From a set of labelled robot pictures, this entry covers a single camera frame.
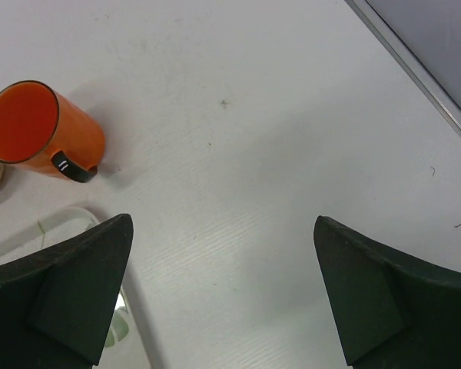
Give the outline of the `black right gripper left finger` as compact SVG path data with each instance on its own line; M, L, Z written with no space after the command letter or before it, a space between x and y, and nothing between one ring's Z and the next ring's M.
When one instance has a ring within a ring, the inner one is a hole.
M0 265L0 368L99 364L133 234L119 214Z

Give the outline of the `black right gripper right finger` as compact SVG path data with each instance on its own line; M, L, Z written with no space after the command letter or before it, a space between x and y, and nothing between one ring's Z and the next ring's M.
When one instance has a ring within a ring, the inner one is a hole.
M352 368L461 368L461 273L320 216L314 247Z

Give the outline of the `orange mug black handle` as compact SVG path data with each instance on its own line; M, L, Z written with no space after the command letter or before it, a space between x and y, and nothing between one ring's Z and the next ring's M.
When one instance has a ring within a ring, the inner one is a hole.
M0 91L0 162L88 183L104 156L101 126L45 83L19 81Z

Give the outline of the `floral leaf serving tray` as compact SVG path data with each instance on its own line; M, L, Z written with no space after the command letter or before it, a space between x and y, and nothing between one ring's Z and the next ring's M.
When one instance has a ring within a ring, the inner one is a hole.
M62 208L0 241L0 265L41 251L95 226L100 221L84 208ZM118 294L98 368L153 368L124 288Z

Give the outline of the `aluminium frame rail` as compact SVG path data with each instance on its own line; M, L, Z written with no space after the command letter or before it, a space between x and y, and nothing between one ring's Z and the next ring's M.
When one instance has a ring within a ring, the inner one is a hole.
M348 5L461 137L461 1Z

